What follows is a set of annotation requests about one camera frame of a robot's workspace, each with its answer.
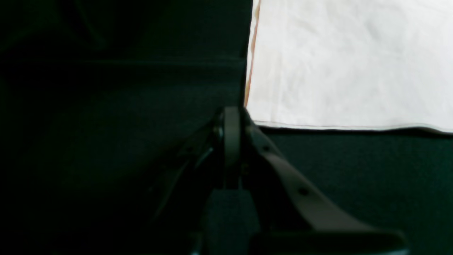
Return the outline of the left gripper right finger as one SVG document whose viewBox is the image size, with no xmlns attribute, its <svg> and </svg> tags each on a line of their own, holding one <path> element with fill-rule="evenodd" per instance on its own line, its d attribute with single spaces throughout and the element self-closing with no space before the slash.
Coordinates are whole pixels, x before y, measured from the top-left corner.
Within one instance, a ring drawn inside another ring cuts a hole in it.
<svg viewBox="0 0 453 255">
<path fill-rule="evenodd" d="M 406 255 L 400 231 L 373 227 L 346 213 L 292 166 L 242 110 L 243 184 L 261 231 L 250 255 Z"/>
</svg>

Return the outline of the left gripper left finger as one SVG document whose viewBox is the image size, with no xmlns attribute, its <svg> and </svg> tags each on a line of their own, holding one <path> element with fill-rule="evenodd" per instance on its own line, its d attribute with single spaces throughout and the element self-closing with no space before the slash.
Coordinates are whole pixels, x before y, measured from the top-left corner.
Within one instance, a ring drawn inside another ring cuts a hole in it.
<svg viewBox="0 0 453 255">
<path fill-rule="evenodd" d="M 204 209 L 240 159 L 241 108 L 220 109 L 181 145 L 149 186 L 149 254 L 203 255 Z"/>
</svg>

